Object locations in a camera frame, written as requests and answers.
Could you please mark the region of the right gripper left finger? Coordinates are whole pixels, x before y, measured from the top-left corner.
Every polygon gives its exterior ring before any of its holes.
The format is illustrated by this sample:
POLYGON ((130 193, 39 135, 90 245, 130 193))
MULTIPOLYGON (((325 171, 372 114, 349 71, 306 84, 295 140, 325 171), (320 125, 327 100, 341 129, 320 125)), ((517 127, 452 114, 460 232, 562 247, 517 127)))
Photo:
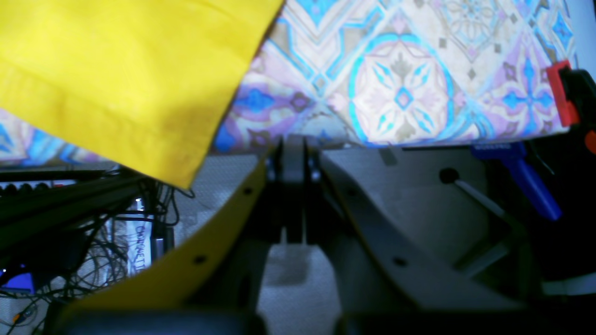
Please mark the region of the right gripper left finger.
POLYGON ((265 335, 270 249, 304 241, 304 139, 281 140, 226 204, 149 269, 64 310, 58 335, 265 335))

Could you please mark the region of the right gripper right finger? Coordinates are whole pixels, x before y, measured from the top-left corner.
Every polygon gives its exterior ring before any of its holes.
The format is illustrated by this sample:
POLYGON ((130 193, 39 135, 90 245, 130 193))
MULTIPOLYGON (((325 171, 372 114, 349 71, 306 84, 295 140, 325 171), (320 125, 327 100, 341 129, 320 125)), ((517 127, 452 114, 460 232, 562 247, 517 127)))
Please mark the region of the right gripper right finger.
POLYGON ((413 244, 314 140, 305 181, 307 242, 332 264, 342 322, 508 322, 525 312, 413 244))

